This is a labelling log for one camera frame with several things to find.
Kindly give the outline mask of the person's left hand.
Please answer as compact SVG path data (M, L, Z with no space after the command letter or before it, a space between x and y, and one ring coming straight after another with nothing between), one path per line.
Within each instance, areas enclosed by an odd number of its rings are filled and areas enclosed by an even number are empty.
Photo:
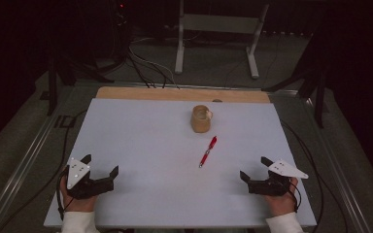
M63 209L65 212L91 213L94 211L97 196L92 196L87 199L75 199L71 197L67 192L65 176L60 180L59 189L62 195Z

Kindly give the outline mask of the white metal stand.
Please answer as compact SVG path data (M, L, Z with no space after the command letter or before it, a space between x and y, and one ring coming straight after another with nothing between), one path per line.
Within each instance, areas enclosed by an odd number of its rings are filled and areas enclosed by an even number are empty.
M180 0L179 7L179 32L178 48L175 61L175 73L182 74L184 67L184 33L186 30L205 31L205 32L223 32L252 34L253 41L246 47L246 55L250 68L251 77L259 78L259 72L255 61L255 49L260 38L263 24L269 9L267 3L262 5L258 17L228 17L228 16L211 16L185 13L185 0Z

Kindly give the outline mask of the white table mat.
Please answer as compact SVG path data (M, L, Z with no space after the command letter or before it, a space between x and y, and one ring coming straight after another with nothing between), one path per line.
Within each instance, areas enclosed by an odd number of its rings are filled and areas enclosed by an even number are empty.
M90 175L104 178L119 166L112 191L96 204L99 227L250 228L269 215L263 198L240 179L267 179L260 158L293 163L272 104L208 103L208 132L190 125L194 103L94 99L71 155L90 154ZM218 137L205 164L199 162Z

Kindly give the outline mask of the person's right hand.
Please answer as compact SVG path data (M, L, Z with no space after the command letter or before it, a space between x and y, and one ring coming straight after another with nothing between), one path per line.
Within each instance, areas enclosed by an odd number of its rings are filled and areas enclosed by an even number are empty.
M264 195L263 198L269 207L271 216L283 216L294 213L297 206L295 190L298 185L297 178L290 179L289 191L282 196Z

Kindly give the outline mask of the wooden cup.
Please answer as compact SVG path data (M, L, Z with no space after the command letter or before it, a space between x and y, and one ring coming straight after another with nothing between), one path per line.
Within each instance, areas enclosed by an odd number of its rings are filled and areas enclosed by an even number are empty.
M211 128L213 113L205 105L197 105L192 109L190 124L195 133L205 133Z

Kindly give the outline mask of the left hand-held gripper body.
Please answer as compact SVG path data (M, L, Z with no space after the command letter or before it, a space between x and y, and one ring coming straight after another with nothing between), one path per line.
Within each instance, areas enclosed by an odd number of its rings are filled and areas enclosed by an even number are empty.
M87 199L92 196L112 191L114 179L109 176L99 180L90 177L90 166L81 160L72 158L68 165L66 180L68 194L75 199Z

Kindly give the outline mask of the metal floor rail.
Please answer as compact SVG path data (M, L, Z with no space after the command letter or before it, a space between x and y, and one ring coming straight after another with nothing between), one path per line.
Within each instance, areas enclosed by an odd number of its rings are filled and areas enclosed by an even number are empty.
M323 127L314 119L315 103L307 99L302 104L354 231L373 233L373 167L353 129L332 95L324 100Z
M72 91L60 88L50 115L47 102L32 95L0 133L0 224Z

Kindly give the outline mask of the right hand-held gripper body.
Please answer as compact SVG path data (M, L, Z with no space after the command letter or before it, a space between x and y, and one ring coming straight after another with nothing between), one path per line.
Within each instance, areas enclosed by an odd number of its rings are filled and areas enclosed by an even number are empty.
M289 191L291 178L309 178L306 173L282 159L273 162L273 164L267 168L268 178L266 180L256 181L251 179L251 182L247 183L249 193L282 196Z

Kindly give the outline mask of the red pen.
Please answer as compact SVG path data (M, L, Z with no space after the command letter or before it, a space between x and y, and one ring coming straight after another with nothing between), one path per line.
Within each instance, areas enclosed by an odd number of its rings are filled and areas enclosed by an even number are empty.
M206 159L208 158L211 150L213 149L213 147L215 146L215 144L217 143L217 140L218 140L218 137L217 136L214 136L209 144L209 146L207 147L206 151L204 152L200 162L199 162L199 165L198 167L199 168L202 168L203 165L205 164L205 161Z

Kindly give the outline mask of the black tripod stand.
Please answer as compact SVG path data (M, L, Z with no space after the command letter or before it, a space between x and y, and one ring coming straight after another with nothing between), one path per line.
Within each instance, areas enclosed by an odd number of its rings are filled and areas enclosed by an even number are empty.
M58 105L57 83L73 85L76 72L100 83L128 54L131 24L126 0L56 0L48 41L48 114Z
M337 22L324 19L311 37L291 76L262 89L266 92L276 92L302 80L303 83L297 90L297 96L306 99L316 93L314 119L319 128L323 128L322 112L326 73L330 67L330 58L337 46L336 32Z

